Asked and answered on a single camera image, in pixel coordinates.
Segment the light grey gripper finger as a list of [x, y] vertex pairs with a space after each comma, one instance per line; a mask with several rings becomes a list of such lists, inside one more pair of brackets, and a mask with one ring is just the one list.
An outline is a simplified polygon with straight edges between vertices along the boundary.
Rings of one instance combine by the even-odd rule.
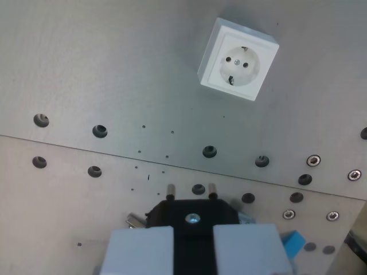
[[111, 233], [100, 274], [173, 274], [174, 229], [120, 229]]
[[293, 274], [275, 225], [213, 227], [218, 274]]

